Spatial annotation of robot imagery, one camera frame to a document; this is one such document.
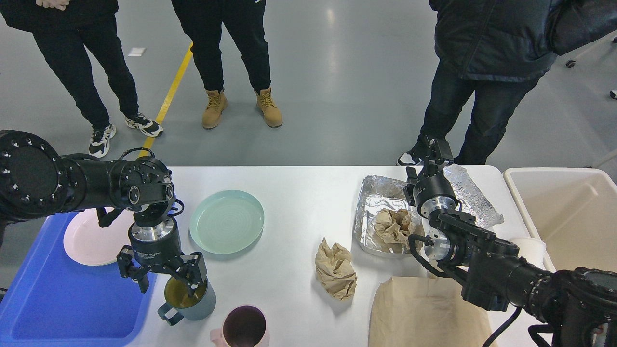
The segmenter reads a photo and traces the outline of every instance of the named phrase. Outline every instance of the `aluminum foil tray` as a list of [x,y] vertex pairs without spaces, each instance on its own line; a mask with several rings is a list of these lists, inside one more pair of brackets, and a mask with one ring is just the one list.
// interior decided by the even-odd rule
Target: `aluminum foil tray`
[[[464,167],[452,164],[444,169],[444,176],[450,181],[464,212],[476,217],[476,225],[488,229],[503,223],[503,215],[480,192]],[[386,244],[375,233],[375,217],[382,209],[410,211],[412,222],[421,228],[422,217],[405,200],[403,187],[406,182],[382,176],[366,176],[362,182],[355,214],[354,238],[362,249],[382,257],[407,257],[408,249],[402,245]]]

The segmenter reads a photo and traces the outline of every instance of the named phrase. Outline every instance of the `robotic arm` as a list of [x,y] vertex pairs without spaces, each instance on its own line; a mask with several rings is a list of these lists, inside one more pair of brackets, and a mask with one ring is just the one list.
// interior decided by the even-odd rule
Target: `robotic arm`
[[[428,143],[420,173],[407,167],[405,195],[431,226],[426,236],[409,236],[409,243],[424,243],[438,269],[410,247],[413,257],[432,274],[456,280],[465,301],[487,311],[506,311],[512,303],[517,312],[524,309],[546,323],[529,328],[538,346],[616,347],[617,274],[583,267],[551,273],[518,257],[517,245],[477,227],[475,217],[457,209],[460,203],[443,174],[453,162],[449,145],[438,139]],[[606,337],[598,334],[602,330]],[[553,333],[552,344],[538,333]]]
[[[59,156],[36,135],[1,130],[0,244],[7,224],[97,208],[99,225],[107,227],[128,209],[135,223],[127,230],[131,246],[117,256],[120,275],[145,293],[148,272],[170,274],[192,294],[205,283],[205,262],[200,252],[186,256],[181,250],[174,218],[181,211],[168,214],[174,203],[182,206],[171,175],[154,155],[111,162],[85,154]],[[104,207],[114,210],[106,213]]]

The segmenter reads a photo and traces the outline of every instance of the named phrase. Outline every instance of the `black pants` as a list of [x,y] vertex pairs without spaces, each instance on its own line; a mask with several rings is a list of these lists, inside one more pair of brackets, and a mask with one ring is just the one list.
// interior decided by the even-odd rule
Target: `black pants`
[[36,32],[33,35],[49,67],[93,128],[108,126],[109,114],[94,86],[86,48],[105,70],[109,86],[118,97],[120,112],[127,117],[137,114],[135,81],[124,60],[115,16],[76,30]]
[[539,79],[537,77],[525,82],[464,80],[439,63],[433,78],[431,101],[424,113],[424,125],[415,147],[422,143],[421,139],[425,135],[445,139],[462,107],[475,92],[471,124],[454,162],[460,165],[484,165],[503,138],[514,110]]
[[193,41],[193,59],[206,90],[223,89],[221,23],[242,54],[254,90],[270,87],[270,56],[263,31],[266,1],[172,0],[182,29]]

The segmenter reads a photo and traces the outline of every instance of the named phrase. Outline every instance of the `hand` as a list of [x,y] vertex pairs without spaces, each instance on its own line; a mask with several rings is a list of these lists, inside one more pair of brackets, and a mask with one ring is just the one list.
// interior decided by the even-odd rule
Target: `hand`
[[70,0],[36,0],[36,4],[47,8],[59,9],[64,11],[67,9]]

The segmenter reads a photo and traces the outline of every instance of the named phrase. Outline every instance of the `white bin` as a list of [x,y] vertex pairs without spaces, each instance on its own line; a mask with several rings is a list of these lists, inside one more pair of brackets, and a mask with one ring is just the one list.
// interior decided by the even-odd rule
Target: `white bin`
[[617,272],[617,186],[598,169],[530,167],[503,173],[547,270]]

